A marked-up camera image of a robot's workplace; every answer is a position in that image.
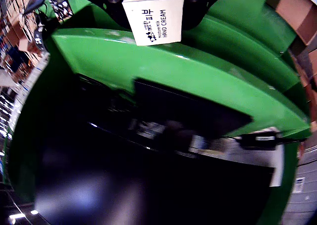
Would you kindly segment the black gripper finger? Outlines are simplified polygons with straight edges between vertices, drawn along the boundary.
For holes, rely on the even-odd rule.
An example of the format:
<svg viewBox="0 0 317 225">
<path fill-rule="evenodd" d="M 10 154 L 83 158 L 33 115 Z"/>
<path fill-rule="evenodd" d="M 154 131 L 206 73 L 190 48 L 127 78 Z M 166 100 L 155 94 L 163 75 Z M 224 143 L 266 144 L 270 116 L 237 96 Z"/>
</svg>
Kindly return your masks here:
<svg viewBox="0 0 317 225">
<path fill-rule="evenodd" d="M 196 27 L 203 19 L 211 5 L 217 0 L 184 0 L 183 30 Z"/>
<path fill-rule="evenodd" d="M 121 27 L 130 28 L 122 2 L 123 0 L 98 0 L 98 6 Z"/>
</svg>

